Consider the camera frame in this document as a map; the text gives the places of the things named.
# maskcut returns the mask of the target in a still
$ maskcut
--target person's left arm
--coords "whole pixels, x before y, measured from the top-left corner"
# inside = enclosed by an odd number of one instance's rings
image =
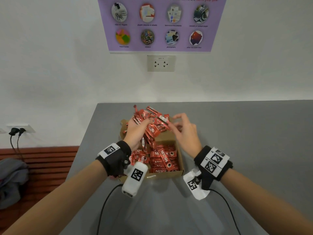
[[[129,121],[124,141],[134,151],[139,146],[150,119],[136,125]],[[59,234],[72,220],[96,189],[107,178],[102,163],[95,160],[20,217],[3,235]]]

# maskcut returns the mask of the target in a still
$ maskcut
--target wooden bench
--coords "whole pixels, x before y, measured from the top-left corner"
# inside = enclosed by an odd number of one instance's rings
[[[29,166],[29,181],[21,200],[0,210],[0,234],[65,181],[78,148],[79,146],[20,149]],[[19,159],[13,149],[0,149],[0,160],[5,158]]]

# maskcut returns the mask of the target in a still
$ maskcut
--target person's right hand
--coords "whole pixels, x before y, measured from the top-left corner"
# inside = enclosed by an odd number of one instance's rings
[[[196,125],[190,123],[185,113],[174,115],[173,118],[181,118],[182,120],[174,124],[169,122],[168,126],[173,130],[182,149],[192,158],[195,158],[202,150]]]

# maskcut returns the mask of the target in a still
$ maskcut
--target forearm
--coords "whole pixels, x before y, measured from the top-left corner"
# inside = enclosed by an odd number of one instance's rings
[[[107,178],[95,160],[20,217],[3,235],[59,234]]]
[[[312,223],[301,213],[241,173],[228,169],[221,183],[270,235],[313,234]]]

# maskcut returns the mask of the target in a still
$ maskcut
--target black plug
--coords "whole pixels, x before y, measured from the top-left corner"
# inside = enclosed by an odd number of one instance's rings
[[[14,136],[15,134],[17,134],[18,132],[20,132],[20,129],[18,128],[11,128],[11,132],[9,133],[11,136]]]
[[[18,136],[20,137],[26,130],[24,128],[19,129]]]

